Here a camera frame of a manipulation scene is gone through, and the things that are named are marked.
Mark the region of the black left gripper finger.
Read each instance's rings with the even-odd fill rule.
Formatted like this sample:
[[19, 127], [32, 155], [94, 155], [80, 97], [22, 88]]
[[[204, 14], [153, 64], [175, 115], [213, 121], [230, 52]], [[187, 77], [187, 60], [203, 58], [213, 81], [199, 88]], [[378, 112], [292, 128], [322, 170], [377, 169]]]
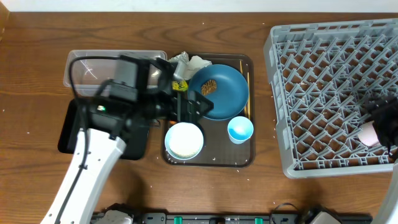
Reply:
[[203, 96], [200, 92], [196, 90], [189, 90], [188, 91], [188, 99], [190, 101], [194, 101], [197, 105], [206, 106], [209, 108], [213, 107], [213, 102], [210, 101], [208, 98]]
[[206, 116], [213, 108], [213, 105], [207, 104], [194, 105], [193, 121], [198, 122], [202, 117]]

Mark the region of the dark blue plate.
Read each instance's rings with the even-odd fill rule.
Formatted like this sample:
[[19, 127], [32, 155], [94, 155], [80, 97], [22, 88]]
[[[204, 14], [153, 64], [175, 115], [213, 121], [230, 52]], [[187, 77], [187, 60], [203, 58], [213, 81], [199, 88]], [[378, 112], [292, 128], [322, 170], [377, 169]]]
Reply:
[[205, 96], [214, 104], [205, 118], [221, 121], [242, 112], [248, 100], [248, 84], [246, 86], [246, 80], [239, 71], [227, 65], [210, 65], [196, 72], [189, 81], [188, 90], [201, 93], [201, 86], [207, 80], [215, 80], [217, 90]]

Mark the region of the light blue cup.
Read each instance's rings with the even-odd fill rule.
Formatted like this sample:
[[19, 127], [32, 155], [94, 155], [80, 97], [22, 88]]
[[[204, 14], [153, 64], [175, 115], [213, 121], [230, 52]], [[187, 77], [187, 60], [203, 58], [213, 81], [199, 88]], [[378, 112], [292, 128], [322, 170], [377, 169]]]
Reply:
[[232, 143], [242, 144], [252, 137], [254, 125], [247, 117], [237, 116], [228, 123], [227, 131]]

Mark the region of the brown food piece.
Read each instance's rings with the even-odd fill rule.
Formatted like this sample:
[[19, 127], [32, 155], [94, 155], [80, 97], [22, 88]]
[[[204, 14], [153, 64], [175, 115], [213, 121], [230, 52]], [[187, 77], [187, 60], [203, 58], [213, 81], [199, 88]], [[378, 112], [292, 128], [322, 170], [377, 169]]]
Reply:
[[206, 96], [217, 90], [217, 82], [215, 80], [207, 80], [201, 86], [201, 94]]

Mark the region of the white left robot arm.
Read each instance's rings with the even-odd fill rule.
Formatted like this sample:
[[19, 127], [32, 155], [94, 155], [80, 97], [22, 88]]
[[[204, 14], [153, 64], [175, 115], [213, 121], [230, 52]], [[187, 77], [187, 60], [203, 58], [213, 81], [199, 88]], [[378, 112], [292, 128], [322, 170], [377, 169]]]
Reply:
[[70, 61], [69, 78], [74, 64], [85, 59], [116, 61], [115, 75], [90, 98], [72, 88], [80, 129], [72, 161], [43, 223], [90, 222], [104, 184], [137, 128], [158, 119], [197, 124], [214, 108], [198, 91], [189, 100], [173, 90], [176, 63], [132, 53], [88, 55]]

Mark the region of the pink cup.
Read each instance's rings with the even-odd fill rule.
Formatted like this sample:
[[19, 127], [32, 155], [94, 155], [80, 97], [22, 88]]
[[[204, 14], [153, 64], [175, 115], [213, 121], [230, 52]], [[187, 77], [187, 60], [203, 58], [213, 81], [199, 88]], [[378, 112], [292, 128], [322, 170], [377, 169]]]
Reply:
[[358, 139], [368, 147], [378, 146], [380, 145], [376, 131], [374, 129], [374, 121], [370, 121], [362, 124], [360, 128], [360, 132], [358, 133]]

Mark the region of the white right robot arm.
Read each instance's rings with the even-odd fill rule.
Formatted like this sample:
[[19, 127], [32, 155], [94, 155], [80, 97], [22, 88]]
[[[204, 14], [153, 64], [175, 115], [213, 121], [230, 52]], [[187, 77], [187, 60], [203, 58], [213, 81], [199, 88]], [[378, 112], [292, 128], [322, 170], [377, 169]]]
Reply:
[[367, 109], [380, 145], [387, 149], [388, 157], [394, 161], [387, 194], [371, 224], [397, 223], [397, 151], [392, 151], [397, 146], [397, 97], [380, 98]]

